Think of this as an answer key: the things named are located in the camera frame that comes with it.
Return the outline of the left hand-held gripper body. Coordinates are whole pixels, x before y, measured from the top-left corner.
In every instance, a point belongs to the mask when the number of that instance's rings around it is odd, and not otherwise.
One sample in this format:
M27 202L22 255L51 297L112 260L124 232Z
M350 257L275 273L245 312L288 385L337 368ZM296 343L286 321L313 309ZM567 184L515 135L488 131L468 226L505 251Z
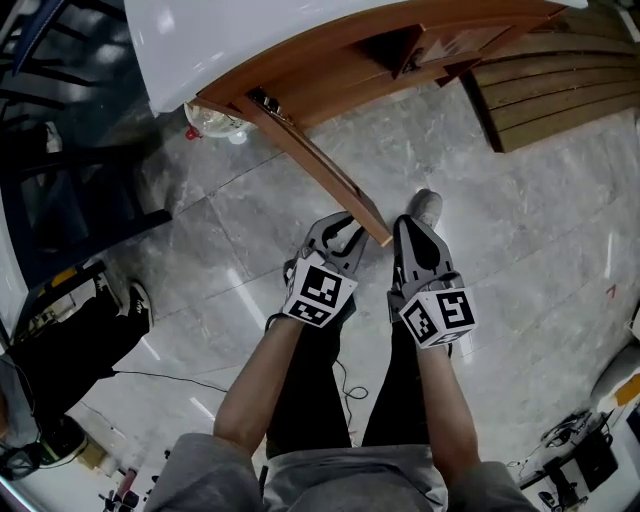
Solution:
M315 250L288 263L284 280L287 292L283 313L316 327L333 320L358 286Z

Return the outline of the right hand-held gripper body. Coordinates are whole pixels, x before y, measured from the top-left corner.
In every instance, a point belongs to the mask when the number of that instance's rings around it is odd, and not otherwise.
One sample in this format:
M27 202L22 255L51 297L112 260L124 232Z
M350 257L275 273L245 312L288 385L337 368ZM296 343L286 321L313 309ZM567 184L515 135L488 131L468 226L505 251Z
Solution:
M478 326L473 295L455 271L429 282L394 284L387 297L390 320L401 322L419 349L452 344Z

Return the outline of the person's right forearm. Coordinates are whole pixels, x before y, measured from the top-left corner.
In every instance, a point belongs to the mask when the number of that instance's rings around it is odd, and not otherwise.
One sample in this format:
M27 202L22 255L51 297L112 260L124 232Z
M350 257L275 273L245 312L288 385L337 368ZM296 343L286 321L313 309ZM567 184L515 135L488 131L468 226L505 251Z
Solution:
M475 425L448 351L419 349L417 360L434 464L451 488L480 464Z

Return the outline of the black metal hinge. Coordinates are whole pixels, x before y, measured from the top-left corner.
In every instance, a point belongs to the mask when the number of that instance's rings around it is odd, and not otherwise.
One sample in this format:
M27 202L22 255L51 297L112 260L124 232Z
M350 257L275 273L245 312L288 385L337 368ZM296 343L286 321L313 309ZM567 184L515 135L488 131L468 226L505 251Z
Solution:
M289 125L293 124L291 119L283 113L279 101L274 97L268 96L262 88L252 89L247 93L247 96L271 117L279 119Z

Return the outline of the brown wooden sink cabinet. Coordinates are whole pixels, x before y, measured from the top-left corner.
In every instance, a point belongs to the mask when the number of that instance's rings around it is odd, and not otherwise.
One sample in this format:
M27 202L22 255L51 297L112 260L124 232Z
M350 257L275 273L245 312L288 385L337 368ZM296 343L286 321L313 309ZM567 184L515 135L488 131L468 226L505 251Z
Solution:
M192 102L248 119L234 102L260 87L279 101L283 113L298 127L311 128L380 97L437 83L420 77L392 80L381 65L357 50L355 44L359 41L419 23L440 26L498 17L527 20L529 29L507 45L563 9L546 0L406 0L368 9L307 30L261 52L204 87Z

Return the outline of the person's right grey shoe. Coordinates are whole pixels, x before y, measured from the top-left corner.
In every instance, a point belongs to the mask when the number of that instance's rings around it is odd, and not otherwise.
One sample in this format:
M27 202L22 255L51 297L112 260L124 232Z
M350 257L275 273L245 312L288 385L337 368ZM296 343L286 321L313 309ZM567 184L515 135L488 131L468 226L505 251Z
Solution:
M443 210L443 198L427 188L418 190L409 201L406 214L434 230Z

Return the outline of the person's right leg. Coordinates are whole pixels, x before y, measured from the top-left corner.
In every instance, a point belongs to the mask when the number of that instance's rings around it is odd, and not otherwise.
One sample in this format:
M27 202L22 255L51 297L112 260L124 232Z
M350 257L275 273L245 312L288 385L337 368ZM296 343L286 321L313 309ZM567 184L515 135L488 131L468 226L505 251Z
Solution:
M417 348L402 322L392 324L391 359L371 412L364 447L428 445Z

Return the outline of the person's leg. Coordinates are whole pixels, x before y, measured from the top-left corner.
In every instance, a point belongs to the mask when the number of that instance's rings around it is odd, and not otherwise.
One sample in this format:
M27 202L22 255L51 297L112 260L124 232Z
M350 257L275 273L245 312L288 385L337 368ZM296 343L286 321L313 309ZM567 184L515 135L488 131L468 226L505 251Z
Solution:
M349 299L326 326L306 324L266 432L266 457L351 445L333 366L341 330L356 311Z
M371 412L364 447L428 445L417 348L402 322L392 324L391 359Z

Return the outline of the person's left leg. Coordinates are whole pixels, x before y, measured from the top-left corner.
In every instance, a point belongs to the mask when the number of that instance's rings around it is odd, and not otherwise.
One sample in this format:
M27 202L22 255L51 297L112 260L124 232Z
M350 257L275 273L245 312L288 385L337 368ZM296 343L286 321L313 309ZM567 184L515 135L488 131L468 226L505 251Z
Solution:
M266 457L351 445L333 366L341 330L356 311L349 299L326 326L306 324L266 432Z

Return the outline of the person's grey shirt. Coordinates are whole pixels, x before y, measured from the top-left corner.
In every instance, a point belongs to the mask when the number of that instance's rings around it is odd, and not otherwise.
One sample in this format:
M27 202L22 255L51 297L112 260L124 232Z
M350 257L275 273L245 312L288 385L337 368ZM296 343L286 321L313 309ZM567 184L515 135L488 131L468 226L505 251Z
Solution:
M176 442L144 512L539 512L500 462L447 487L426 445L292 452L259 483L251 457L211 435Z

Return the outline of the black equipment case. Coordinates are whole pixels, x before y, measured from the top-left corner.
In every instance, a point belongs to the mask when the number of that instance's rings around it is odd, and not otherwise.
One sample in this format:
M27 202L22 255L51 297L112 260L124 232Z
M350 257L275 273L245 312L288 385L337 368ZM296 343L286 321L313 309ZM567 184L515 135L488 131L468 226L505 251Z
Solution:
M543 466L547 476L556 486L560 495L575 493L577 484L570 482L562 467L572 460L578 466L589 491L596 490L618 470L618 462L612 451L613 437L610 433L596 430L588 434L572 451L566 461L554 458Z

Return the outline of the wooden slatted platform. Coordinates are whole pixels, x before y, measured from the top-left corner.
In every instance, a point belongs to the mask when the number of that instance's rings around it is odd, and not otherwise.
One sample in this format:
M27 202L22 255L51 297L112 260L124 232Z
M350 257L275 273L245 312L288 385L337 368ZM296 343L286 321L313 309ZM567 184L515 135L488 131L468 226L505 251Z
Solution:
M613 0L568 8L460 81L497 153L640 109L640 11Z

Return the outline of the black chair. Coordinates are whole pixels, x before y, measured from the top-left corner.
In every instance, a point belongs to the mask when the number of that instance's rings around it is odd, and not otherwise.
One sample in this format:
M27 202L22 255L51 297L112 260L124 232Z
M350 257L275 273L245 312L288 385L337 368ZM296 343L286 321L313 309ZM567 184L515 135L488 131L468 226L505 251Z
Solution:
M0 134L0 200L28 288L170 221L136 190L142 144L46 150L45 128Z
M88 41L86 35L59 21L64 10L70 6L121 22L127 20L122 8L105 0L0 0L0 84L6 75L16 77L19 74L30 74L78 86L91 84L61 71L60 68L65 65L62 59L35 56L37 48L51 31L82 43ZM0 87L2 109L20 103L55 110L64 108L57 100Z

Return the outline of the yellow black floor stand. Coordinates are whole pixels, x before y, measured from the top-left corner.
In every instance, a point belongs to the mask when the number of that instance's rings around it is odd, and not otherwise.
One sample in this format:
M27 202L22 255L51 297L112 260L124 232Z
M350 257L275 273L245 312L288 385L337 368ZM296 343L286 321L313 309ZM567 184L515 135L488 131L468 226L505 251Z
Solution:
M41 314L56 301L70 294L81 285L92 281L105 270L106 266L104 262L102 260L97 260L86 267L77 265L58 274L39 292L27 313L27 319L31 320L35 316Z

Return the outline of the white table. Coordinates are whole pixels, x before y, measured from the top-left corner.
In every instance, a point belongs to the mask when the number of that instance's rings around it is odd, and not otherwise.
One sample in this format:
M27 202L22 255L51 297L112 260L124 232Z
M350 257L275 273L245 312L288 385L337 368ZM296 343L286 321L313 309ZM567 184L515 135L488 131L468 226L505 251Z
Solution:
M4 329L6 342L15 334L28 295L29 289L13 249L0 194L0 326Z

